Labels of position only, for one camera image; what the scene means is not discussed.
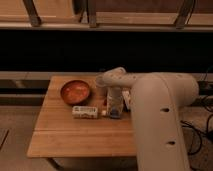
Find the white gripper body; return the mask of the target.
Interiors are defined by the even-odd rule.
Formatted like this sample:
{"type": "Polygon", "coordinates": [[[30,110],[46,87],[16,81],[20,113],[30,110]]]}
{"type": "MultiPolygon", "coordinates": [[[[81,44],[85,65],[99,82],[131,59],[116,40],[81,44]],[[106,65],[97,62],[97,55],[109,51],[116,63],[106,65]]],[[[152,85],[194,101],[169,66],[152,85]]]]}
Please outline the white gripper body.
{"type": "Polygon", "coordinates": [[[107,115],[110,117],[110,111],[117,109],[121,115],[123,112],[122,89],[119,87],[109,87],[107,93],[107,115]]]}

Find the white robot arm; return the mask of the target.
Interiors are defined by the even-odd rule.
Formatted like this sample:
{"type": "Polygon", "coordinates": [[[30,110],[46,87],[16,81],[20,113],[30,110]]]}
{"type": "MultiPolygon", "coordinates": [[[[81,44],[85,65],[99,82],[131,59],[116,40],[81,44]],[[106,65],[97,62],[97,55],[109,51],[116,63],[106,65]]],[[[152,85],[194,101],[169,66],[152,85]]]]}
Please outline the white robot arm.
{"type": "Polygon", "coordinates": [[[138,171],[190,171],[179,109],[199,95],[192,75],[117,67],[98,75],[96,85],[130,90],[138,171]]]}

